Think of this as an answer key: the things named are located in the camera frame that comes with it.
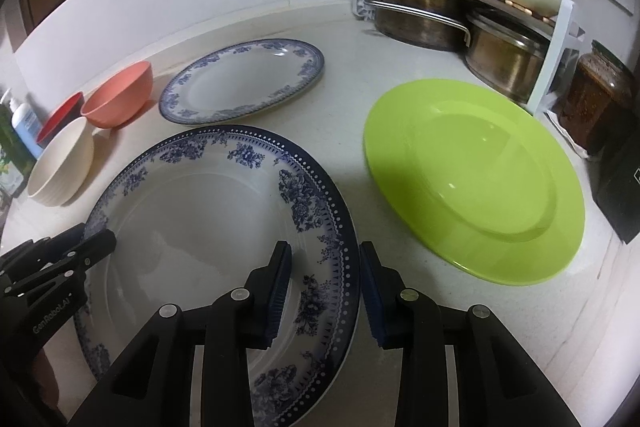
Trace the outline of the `cream white bowl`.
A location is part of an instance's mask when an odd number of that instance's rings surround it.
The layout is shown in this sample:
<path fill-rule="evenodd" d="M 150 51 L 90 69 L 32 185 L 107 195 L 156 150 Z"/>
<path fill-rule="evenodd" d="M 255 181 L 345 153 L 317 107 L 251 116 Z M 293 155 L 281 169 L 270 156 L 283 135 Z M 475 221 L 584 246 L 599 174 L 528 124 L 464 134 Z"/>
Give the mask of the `cream white bowl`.
<path fill-rule="evenodd" d="M 93 125 L 79 117 L 51 140 L 30 174 L 27 196 L 47 207 L 68 202 L 84 183 L 94 156 Z"/>

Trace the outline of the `large blue floral plate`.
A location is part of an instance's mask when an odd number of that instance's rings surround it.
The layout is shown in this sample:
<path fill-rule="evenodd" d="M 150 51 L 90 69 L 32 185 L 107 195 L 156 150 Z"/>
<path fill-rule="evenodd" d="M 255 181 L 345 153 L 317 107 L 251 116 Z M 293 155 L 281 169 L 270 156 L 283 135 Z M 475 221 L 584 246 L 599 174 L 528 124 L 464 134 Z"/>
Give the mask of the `large blue floral plate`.
<path fill-rule="evenodd" d="M 342 195 L 306 150 L 240 124 L 176 134 L 105 189 L 86 223 L 102 230 L 117 245 L 88 271 L 74 318 L 94 376 L 159 307 L 209 305 L 285 241 L 293 268 L 280 329 L 248 355 L 254 421 L 291 426 L 331 387 L 358 319 L 358 244 Z"/>

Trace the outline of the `green dish soap bottle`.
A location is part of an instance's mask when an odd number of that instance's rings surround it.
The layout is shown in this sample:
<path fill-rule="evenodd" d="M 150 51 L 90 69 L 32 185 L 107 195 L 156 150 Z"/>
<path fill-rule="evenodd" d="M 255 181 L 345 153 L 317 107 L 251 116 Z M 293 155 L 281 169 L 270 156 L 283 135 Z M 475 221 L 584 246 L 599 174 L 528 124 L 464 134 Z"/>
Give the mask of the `green dish soap bottle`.
<path fill-rule="evenodd" d="M 35 158 L 11 124 L 10 110 L 1 105 L 1 187 L 12 198 L 20 195 L 35 166 Z"/>

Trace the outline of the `white blue pump bottle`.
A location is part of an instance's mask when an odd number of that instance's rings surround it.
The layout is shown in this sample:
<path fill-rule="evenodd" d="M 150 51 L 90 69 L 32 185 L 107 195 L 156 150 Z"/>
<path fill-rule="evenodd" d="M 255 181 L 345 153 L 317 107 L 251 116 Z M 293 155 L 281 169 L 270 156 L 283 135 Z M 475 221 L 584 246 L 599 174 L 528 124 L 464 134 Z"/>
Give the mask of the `white blue pump bottle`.
<path fill-rule="evenodd" d="M 32 106 L 14 98 L 11 89 L 3 93 L 1 103 L 10 110 L 13 129 L 29 153 L 38 159 L 42 154 L 42 147 L 37 143 L 37 136 L 42 129 L 42 124 Z"/>

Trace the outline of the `red and black bowl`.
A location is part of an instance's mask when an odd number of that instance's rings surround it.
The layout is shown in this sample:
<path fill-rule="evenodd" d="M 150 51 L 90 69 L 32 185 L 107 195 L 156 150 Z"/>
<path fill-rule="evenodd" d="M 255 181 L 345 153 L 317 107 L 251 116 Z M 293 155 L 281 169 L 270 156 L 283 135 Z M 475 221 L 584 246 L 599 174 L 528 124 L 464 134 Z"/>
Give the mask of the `red and black bowl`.
<path fill-rule="evenodd" d="M 81 91 L 71 95 L 51 113 L 39 131 L 36 143 L 45 148 L 58 132 L 81 116 L 81 107 L 84 104 L 85 95 Z"/>

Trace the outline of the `pink bowl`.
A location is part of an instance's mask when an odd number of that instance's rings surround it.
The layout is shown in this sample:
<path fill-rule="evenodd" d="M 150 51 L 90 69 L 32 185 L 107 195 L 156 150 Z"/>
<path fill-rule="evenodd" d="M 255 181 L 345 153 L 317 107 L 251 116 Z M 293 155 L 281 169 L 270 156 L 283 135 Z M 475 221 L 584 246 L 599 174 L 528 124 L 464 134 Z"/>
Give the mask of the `pink bowl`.
<path fill-rule="evenodd" d="M 134 63 L 94 90 L 81 107 L 81 116 L 101 129 L 119 127 L 142 109 L 152 88 L 151 63 Z"/>

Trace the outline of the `lime green plate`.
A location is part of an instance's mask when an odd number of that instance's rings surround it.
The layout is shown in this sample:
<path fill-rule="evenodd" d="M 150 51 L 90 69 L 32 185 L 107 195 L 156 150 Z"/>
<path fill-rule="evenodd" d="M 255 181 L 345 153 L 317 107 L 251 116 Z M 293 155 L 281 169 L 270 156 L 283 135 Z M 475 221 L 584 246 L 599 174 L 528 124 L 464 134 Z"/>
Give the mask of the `lime green plate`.
<path fill-rule="evenodd" d="M 585 231 L 561 145 L 501 94 L 420 79 L 378 99 L 363 129 L 371 176 L 417 239 L 458 269 L 527 286 L 573 261 Z"/>

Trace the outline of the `oval blue floral plate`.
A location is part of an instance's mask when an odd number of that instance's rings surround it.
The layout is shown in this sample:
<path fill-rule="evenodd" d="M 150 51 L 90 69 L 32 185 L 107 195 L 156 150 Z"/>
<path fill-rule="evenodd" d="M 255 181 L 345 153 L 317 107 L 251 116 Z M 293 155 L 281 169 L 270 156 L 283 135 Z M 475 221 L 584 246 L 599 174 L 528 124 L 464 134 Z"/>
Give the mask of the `oval blue floral plate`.
<path fill-rule="evenodd" d="M 313 44 L 265 38 L 206 54 L 178 72 L 158 101 L 174 124 L 220 124 L 279 105 L 311 87 L 326 60 Z"/>

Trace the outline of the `jar of brown sauce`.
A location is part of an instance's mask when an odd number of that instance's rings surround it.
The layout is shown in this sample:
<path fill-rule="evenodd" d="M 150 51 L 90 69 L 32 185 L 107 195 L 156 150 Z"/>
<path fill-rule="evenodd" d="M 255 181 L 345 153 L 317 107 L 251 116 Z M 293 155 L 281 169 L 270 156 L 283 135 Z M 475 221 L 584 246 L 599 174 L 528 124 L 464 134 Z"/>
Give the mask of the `jar of brown sauce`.
<path fill-rule="evenodd" d="M 559 123 L 587 155 L 626 139 L 637 124 L 638 88 L 630 69 L 598 40 L 578 58 Z"/>

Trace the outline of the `steel pot lower shelf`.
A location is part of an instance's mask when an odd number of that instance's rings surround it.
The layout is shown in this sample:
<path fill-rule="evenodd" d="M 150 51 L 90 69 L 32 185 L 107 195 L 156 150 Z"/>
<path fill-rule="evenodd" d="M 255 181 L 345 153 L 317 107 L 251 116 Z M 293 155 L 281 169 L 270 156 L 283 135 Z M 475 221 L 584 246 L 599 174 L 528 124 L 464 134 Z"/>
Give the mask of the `steel pot lower shelf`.
<path fill-rule="evenodd" d="M 526 103 L 550 41 L 495 10 L 474 10 L 468 20 L 472 40 L 465 65 L 488 86 L 515 102 Z"/>

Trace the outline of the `white pot rack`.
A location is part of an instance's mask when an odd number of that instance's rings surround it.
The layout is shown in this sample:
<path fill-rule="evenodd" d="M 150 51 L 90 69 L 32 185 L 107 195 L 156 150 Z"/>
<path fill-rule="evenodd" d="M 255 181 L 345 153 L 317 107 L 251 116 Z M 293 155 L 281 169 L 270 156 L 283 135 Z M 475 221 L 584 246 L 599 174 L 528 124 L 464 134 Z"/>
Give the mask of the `white pot rack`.
<path fill-rule="evenodd" d="M 465 21 L 469 30 L 468 16 L 477 9 L 495 10 L 512 17 L 520 24 L 539 32 L 550 43 L 544 64 L 526 103 L 518 103 L 529 114 L 544 112 L 559 98 L 570 75 L 573 74 L 580 45 L 584 41 L 584 31 L 576 23 L 577 8 L 572 0 L 562 0 L 559 15 L 543 17 L 524 6 L 509 0 L 461 0 L 465 7 Z M 373 12 L 363 0 L 355 0 L 355 13 L 359 18 L 373 20 Z"/>

